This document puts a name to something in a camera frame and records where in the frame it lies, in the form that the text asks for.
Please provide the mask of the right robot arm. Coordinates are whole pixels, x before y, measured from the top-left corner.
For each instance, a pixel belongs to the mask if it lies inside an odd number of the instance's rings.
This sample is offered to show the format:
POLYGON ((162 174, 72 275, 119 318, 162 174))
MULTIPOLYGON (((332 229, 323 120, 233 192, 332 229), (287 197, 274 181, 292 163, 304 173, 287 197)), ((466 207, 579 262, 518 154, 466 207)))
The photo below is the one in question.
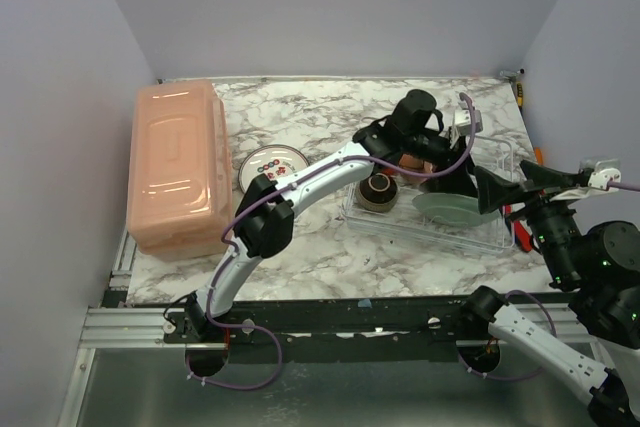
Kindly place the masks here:
POLYGON ((537 327, 505 296, 481 286, 462 304, 469 333, 486 331, 536 361, 586 405, 598 426, 639 423, 639 230, 608 221, 581 233, 574 202, 625 189, 617 159, 585 160, 577 173, 524 160, 525 179, 509 182, 478 167, 478 208, 485 214, 517 204, 551 275, 568 293, 569 309, 607 352, 611 366, 582 356, 537 327))

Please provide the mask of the pink floral mug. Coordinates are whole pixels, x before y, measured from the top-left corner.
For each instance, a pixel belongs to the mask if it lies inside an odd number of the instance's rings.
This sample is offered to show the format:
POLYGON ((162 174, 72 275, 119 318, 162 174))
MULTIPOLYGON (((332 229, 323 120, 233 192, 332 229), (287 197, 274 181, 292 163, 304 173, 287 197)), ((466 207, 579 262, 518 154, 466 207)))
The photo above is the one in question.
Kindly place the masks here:
POLYGON ((422 174, 430 174, 432 165, 429 162, 420 160, 410 155, 403 155, 398 166, 410 172, 410 174, 401 173, 401 177, 410 184, 417 185, 424 181, 422 174))

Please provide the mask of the white plate red characters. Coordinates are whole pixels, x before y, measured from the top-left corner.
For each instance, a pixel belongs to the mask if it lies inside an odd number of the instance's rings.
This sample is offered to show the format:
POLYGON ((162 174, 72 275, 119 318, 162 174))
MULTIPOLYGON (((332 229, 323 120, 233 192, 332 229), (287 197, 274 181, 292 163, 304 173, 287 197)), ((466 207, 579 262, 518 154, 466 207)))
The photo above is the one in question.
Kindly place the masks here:
POLYGON ((270 180, 286 177, 310 165, 308 159, 293 147, 273 144, 251 152, 242 162, 238 173, 238 183, 245 192, 251 181, 260 174, 270 180))

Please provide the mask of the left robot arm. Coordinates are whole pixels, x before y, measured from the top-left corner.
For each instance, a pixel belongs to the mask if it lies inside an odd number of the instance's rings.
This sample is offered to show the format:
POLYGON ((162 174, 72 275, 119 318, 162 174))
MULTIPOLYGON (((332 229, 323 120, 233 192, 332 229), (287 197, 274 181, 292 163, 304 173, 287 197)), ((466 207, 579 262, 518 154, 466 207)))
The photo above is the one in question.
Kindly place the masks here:
POLYGON ((445 168, 424 174, 431 180, 459 170, 471 155, 481 116, 471 98, 462 93, 460 109, 449 126, 435 98, 419 89, 409 91, 391 114, 357 130, 351 141, 309 167, 278 180, 265 174, 254 178, 241 199, 221 240, 227 250, 207 283, 188 294, 184 321, 197 339, 220 322, 250 274, 264 260, 284 251, 293 238, 295 220, 309 207, 342 188, 376 172, 400 172, 403 155, 445 168))

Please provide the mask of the beige bowl dark rim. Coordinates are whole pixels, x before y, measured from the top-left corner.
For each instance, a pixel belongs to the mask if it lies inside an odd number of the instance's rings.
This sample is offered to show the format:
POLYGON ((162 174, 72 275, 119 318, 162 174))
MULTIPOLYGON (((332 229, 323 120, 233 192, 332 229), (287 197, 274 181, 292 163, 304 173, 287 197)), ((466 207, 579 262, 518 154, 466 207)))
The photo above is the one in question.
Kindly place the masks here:
POLYGON ((357 184, 356 202, 365 210, 389 212, 396 204, 399 189, 395 180, 384 173, 376 173, 357 184))

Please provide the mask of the mint floral round plate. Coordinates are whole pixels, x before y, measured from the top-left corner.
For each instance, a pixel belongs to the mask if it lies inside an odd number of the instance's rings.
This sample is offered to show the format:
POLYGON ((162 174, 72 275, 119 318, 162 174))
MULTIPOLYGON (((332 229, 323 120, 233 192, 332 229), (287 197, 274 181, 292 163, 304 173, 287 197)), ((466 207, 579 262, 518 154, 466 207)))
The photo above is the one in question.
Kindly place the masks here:
POLYGON ((478 199, 452 193, 422 193, 413 207, 432 223, 455 228, 474 228, 498 220, 497 211, 480 214, 478 199))

